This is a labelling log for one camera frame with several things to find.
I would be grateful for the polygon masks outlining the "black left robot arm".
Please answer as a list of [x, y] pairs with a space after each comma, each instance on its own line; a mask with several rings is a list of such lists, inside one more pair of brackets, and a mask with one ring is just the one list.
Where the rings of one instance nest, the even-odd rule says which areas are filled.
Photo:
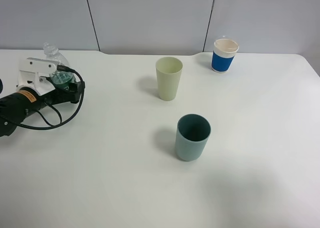
[[[24, 87], [21, 90], [2, 97], [0, 99], [0, 135], [10, 136], [17, 127], [30, 130], [51, 130], [61, 127], [70, 122], [78, 114], [84, 99], [85, 82], [70, 83], [69, 91], [55, 87], [55, 89], [45, 95], [38, 95], [30, 87]], [[73, 115], [65, 121], [62, 121], [60, 112], [54, 107], [62, 103], [78, 104]], [[41, 109], [45, 107], [52, 108], [58, 115], [60, 123], [50, 124], [42, 115]], [[23, 124], [24, 120], [34, 113], [41, 116], [47, 127], [34, 127]]]

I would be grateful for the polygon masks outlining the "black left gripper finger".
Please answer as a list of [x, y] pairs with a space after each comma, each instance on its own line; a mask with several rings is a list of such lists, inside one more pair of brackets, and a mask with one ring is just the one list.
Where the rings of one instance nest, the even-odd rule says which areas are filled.
[[80, 97], [85, 90], [84, 82], [67, 83], [65, 87], [62, 85], [55, 85], [55, 93], [53, 95], [53, 103], [73, 103], [77, 104], [80, 101]]

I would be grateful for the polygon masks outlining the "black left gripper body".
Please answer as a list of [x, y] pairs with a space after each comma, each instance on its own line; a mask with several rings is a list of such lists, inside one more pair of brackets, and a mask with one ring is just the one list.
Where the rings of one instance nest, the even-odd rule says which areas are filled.
[[44, 107], [50, 107], [60, 115], [53, 105], [59, 103], [62, 94], [63, 90], [58, 88], [42, 96], [31, 88], [22, 88], [0, 99], [0, 117], [27, 118]]

